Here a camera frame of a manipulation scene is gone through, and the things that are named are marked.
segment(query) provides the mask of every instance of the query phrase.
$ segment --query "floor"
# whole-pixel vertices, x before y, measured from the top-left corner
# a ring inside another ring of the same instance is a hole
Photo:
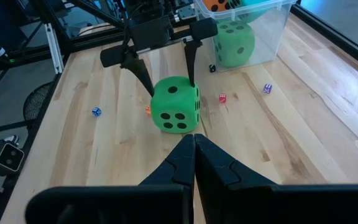
[[[358,0],[302,0],[301,5],[358,44]]]
[[[67,33],[77,35],[81,28],[87,24],[96,25],[103,22],[91,14],[77,7],[71,8],[64,17],[67,23]],[[30,36],[39,22],[22,26],[21,29],[26,36]],[[45,29],[42,26],[27,47],[47,45],[48,39]],[[9,69],[4,78],[0,81],[0,126],[18,121],[23,121],[23,105],[28,95],[40,85],[53,80],[55,72],[51,59]],[[17,128],[0,132],[0,139],[16,134],[20,137],[19,147],[23,146],[27,139],[27,129]],[[0,192],[5,177],[0,177]]]
[[[11,68],[0,81],[0,126],[23,121],[23,105],[38,86],[51,82],[55,75],[51,59]],[[0,132],[0,139],[12,134],[19,136],[19,147],[27,139],[27,129],[17,128]],[[0,191],[4,177],[0,177]]]

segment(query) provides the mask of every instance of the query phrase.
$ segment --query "wooden table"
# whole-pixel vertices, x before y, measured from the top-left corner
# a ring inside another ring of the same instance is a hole
[[[131,72],[102,67],[110,46],[70,55],[1,223],[24,223],[27,202],[50,187],[137,185],[182,138],[147,117],[150,96]],[[293,15],[273,62],[210,73],[208,57],[201,48],[196,58],[193,133],[279,184],[358,183],[358,62]],[[187,74],[181,44],[142,58],[154,83]],[[195,222],[204,223],[195,195]]]

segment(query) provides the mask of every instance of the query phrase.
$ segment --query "small purple die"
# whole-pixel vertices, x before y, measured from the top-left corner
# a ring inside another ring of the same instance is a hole
[[[269,94],[271,91],[272,91],[272,84],[266,84],[265,87],[264,87],[264,92]]]

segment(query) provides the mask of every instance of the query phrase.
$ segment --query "green foam die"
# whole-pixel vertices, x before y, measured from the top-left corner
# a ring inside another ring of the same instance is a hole
[[[200,121],[200,90],[187,77],[168,77],[154,87],[150,104],[157,127],[168,133],[187,133]]]
[[[253,4],[259,4],[265,1],[268,0],[228,0],[227,2],[229,3],[231,9],[236,9],[242,6],[251,6]],[[267,12],[267,9],[241,14],[238,17],[241,21],[249,23],[258,19],[265,12]]]
[[[254,52],[254,31],[246,22],[220,22],[213,39],[216,61],[225,67],[244,65]]]

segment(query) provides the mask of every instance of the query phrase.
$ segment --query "die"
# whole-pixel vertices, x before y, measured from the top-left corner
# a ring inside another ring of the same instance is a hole
[[[215,65],[209,65],[209,72],[215,72],[216,71],[216,66]]]
[[[224,67],[244,65],[255,48],[254,31],[242,21],[220,22],[213,40],[216,61]]]
[[[200,91],[187,77],[168,77],[154,87],[150,109],[157,127],[168,133],[194,130],[200,120]]]
[[[93,116],[100,116],[101,115],[101,113],[102,113],[102,110],[100,109],[100,108],[93,108],[92,109],[92,114],[93,114]]]
[[[228,0],[227,3],[229,3],[230,9],[245,6],[242,0]]]
[[[265,86],[264,86],[264,93],[267,93],[267,94],[269,94],[271,91],[272,91],[272,84],[266,84]]]
[[[219,95],[219,102],[225,103],[226,102],[226,94],[222,93]]]
[[[148,117],[151,117],[151,116],[152,116],[152,112],[151,112],[151,110],[150,110],[150,105],[147,105],[147,106],[146,106],[145,111],[146,111],[146,115],[147,115]]]
[[[213,12],[221,12],[230,9],[227,0],[203,0],[206,8]]]

